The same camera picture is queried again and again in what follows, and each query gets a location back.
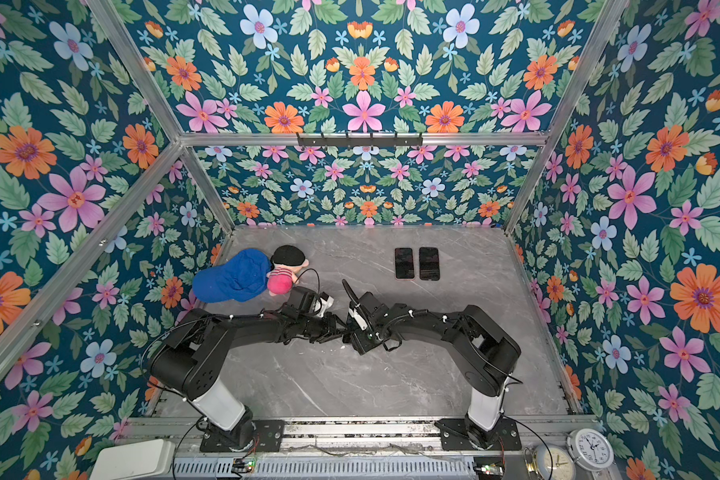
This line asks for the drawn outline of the brass alarm clock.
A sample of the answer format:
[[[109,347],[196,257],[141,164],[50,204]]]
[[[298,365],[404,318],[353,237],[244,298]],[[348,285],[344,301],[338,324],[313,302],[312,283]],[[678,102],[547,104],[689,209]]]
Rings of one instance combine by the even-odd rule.
[[[537,445],[528,463],[533,479],[574,480],[576,467],[567,450],[559,446]]]

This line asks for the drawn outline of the metal hook rail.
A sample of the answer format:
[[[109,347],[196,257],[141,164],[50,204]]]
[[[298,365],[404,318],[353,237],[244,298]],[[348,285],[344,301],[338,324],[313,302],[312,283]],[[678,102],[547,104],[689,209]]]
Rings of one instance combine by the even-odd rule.
[[[422,134],[369,133],[369,134],[297,134],[297,145],[301,147],[417,147],[424,144]]]

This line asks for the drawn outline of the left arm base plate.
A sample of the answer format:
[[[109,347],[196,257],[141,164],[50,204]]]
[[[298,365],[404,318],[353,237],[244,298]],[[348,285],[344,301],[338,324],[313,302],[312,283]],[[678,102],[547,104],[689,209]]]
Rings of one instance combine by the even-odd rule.
[[[283,420],[243,420],[232,430],[223,430],[210,422],[199,429],[203,436],[199,450],[203,453],[278,452],[284,439]]]

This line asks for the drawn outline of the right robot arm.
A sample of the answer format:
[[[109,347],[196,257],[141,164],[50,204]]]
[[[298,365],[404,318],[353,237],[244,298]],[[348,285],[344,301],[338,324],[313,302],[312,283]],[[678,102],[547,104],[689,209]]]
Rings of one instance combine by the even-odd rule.
[[[346,280],[342,286],[349,297],[344,339],[355,351],[361,355],[377,348],[392,352],[407,341],[446,350],[471,387],[465,438],[478,449],[499,441],[504,398],[516,380],[513,371],[521,348],[492,317],[476,305],[450,313],[404,303],[388,306],[371,292],[357,295]]]

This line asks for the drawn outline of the doll with black hair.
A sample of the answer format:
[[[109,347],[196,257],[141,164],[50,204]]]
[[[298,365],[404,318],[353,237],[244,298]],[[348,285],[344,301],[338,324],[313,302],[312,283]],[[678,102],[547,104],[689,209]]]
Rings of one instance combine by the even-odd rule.
[[[304,252],[293,245],[282,245],[271,256],[272,269],[267,274],[267,291],[270,296],[288,294],[298,282],[299,274],[308,268]]]

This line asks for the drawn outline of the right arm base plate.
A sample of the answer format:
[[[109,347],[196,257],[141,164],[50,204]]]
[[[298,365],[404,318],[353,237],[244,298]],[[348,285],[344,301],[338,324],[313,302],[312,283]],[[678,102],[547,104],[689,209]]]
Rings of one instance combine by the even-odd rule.
[[[520,451],[522,442],[517,423],[502,416],[494,428],[484,430],[468,418],[442,418],[434,422],[445,451]]]

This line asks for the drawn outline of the black phone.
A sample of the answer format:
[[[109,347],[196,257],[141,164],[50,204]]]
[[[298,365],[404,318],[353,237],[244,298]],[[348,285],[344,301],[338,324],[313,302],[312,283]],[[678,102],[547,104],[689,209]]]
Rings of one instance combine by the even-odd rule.
[[[419,248],[419,276],[423,281],[440,280],[440,256],[436,247]]]
[[[414,253],[410,247],[394,250],[395,278],[410,280],[415,278]]]

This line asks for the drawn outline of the white box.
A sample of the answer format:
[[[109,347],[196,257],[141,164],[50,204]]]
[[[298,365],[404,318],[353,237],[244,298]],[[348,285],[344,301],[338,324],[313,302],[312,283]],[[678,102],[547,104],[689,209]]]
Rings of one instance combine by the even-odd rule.
[[[167,474],[175,444],[155,439],[103,449],[91,472],[92,480],[151,479]]]

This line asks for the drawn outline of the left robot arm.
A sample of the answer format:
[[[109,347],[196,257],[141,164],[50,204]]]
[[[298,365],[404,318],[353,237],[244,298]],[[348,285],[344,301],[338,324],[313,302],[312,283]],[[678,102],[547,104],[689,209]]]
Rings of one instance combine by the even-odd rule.
[[[330,311],[333,299],[299,287],[277,309],[251,315],[198,310],[174,327],[148,360],[148,373],[200,415],[203,452],[243,451],[256,441],[251,409],[238,400],[221,372],[232,349],[294,340],[325,343],[347,326]]]

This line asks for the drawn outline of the white clock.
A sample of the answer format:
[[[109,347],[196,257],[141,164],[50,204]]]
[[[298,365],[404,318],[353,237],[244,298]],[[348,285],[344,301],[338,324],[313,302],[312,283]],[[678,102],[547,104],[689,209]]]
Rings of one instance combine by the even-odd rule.
[[[574,463],[589,472],[606,470],[614,463],[615,453],[609,440],[592,428],[571,432],[567,449]]]

